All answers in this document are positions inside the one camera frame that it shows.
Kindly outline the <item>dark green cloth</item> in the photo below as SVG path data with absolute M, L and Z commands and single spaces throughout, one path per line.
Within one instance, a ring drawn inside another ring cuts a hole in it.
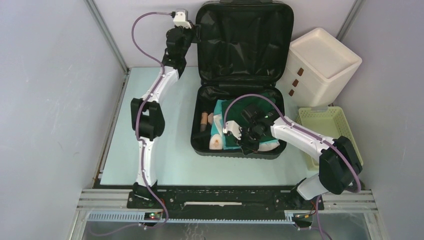
M 274 104 L 276 103 L 275 97 L 272 97 L 269 93 L 261 93 L 260 95 L 270 99 Z M 220 103 L 216 103 L 215 110 L 218 111 L 218 107 L 221 107 L 221 113 L 222 116 L 224 116 L 225 111 L 229 107 L 230 103 L 234 101 L 234 99 L 228 99 L 228 100 L 219 100 Z M 232 105 L 230 110 L 228 111 L 226 115 L 227 121 L 236 121 L 242 128 L 245 128 L 249 125 L 249 122 L 246 121 L 242 117 L 242 111 L 248 107 L 249 105 L 254 104 L 260 109 L 262 109 L 264 112 L 269 112 L 271 110 L 274 110 L 272 105 L 260 98 L 260 97 L 245 97 L 243 99 L 238 100 L 236 103 Z M 273 137 L 262 137 L 260 139 L 260 144 L 274 144 L 278 143 L 279 141 Z M 223 147 L 224 150 L 233 150 L 233 149 L 239 149 L 240 147 L 235 142 L 234 138 L 231 138 L 230 136 L 225 137 L 225 146 Z

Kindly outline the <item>black ribbed hard-shell suitcase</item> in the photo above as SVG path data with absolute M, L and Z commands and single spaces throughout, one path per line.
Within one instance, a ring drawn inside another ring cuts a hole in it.
M 230 111 L 227 120 L 242 128 L 242 106 L 256 103 L 271 111 L 284 111 L 284 99 L 276 83 L 282 77 L 294 26 L 294 11 L 278 0 L 212 0 L 195 17 L 198 27 L 197 91 L 190 144 L 205 157 L 276 159 L 287 143 L 280 140 L 269 151 L 242 150 L 231 141 L 230 149 L 212 150 L 211 128 L 201 131 L 201 115 L 220 102 Z

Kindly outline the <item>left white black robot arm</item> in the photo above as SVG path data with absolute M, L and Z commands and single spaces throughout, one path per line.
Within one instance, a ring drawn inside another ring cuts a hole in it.
M 186 54 L 193 43 L 199 42 L 198 27 L 175 26 L 167 31 L 166 48 L 162 60 L 151 56 L 131 39 L 143 55 L 160 65 L 160 72 L 151 87 L 141 98 L 130 102 L 131 124 L 139 147 L 139 167 L 133 193 L 145 208 L 153 208 L 158 202 L 154 192 L 157 175 L 153 166 L 154 145 L 165 130 L 165 117 L 161 101 L 165 93 L 180 79 L 187 65 Z

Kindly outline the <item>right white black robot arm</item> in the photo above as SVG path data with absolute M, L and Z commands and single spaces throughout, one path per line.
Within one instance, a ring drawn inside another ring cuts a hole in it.
M 242 148 L 256 151 L 259 141 L 272 137 L 284 141 L 318 161 L 318 173 L 299 182 L 291 194 L 291 204 L 304 209 L 311 199 L 325 193 L 340 195 L 344 191 L 361 191 L 359 174 L 363 170 L 354 144 L 345 136 L 332 138 L 301 126 L 278 110 L 265 113 L 255 104 L 246 107 L 241 116 L 248 122 L 236 132 Z

